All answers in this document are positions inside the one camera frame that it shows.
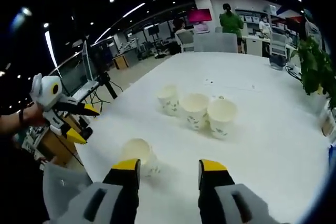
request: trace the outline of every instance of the human hand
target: human hand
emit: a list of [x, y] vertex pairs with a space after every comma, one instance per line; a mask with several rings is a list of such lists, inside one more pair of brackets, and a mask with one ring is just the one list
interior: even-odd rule
[[29, 126], [44, 126], [46, 124], [46, 120], [43, 118], [43, 109], [37, 103], [23, 110], [23, 120]]

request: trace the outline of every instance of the cup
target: cup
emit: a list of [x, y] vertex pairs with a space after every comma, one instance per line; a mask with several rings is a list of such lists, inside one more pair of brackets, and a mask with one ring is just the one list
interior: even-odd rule
[[179, 99], [177, 97], [177, 88], [175, 85], [166, 85], [156, 93], [164, 113], [171, 116], [177, 116], [177, 107]]
[[160, 172], [158, 159], [153, 152], [152, 146], [142, 138], [133, 138], [122, 147], [119, 161], [133, 158], [138, 158], [141, 161], [141, 177], [151, 177], [153, 174]]
[[233, 119], [237, 115], [237, 106], [228, 100], [218, 99], [210, 103], [207, 113], [212, 135], [224, 139], [229, 134]]
[[209, 98], [203, 94], [189, 94], [180, 100], [181, 118], [193, 130], [199, 130], [206, 125], [206, 109]]

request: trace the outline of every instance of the floor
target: floor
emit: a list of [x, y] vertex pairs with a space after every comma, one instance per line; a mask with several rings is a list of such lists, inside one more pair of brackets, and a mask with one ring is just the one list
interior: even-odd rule
[[[147, 58], [145, 60], [140, 61], [137, 65], [127, 68], [124, 70], [118, 70], [116, 68], [112, 68], [108, 71], [108, 74], [111, 78], [112, 87], [115, 90], [117, 94], [120, 94], [122, 90], [126, 90], [129, 88], [132, 84], [134, 84], [136, 81], [138, 81], [141, 77], [143, 77], [145, 74], [150, 72], [152, 69], [154, 69], [156, 66], [164, 62], [165, 60], [169, 59], [171, 56], [166, 56], [162, 59], [155, 59], [154, 57]], [[107, 88], [105, 86], [101, 86], [97, 90], [97, 95], [101, 100], [107, 101], [107, 102], [113, 102], [113, 98], [111, 97], [110, 93], [108, 92]], [[106, 106], [109, 106], [108, 103], [103, 103], [103, 108], [106, 108]], [[100, 103], [94, 104], [95, 109], [100, 110]], [[84, 171], [84, 167], [73, 157], [70, 162], [68, 163], [67, 167], [69, 169], [74, 169], [77, 171]]]

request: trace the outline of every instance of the television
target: television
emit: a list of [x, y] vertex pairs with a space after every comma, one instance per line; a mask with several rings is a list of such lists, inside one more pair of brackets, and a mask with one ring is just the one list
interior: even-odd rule
[[149, 35], [154, 35], [159, 33], [159, 26], [152, 26], [151, 28], [148, 28]]
[[209, 9], [191, 10], [188, 13], [188, 20], [190, 23], [198, 23], [204, 21], [211, 21], [211, 14]]

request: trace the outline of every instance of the person in green shirt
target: person in green shirt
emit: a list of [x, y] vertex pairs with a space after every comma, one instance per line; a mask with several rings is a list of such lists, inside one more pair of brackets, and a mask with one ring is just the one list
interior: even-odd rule
[[238, 52], [241, 53], [242, 32], [240, 30], [243, 28], [244, 23], [237, 14], [231, 12], [229, 4], [224, 4], [223, 9], [225, 13], [219, 16], [223, 32], [237, 35]]

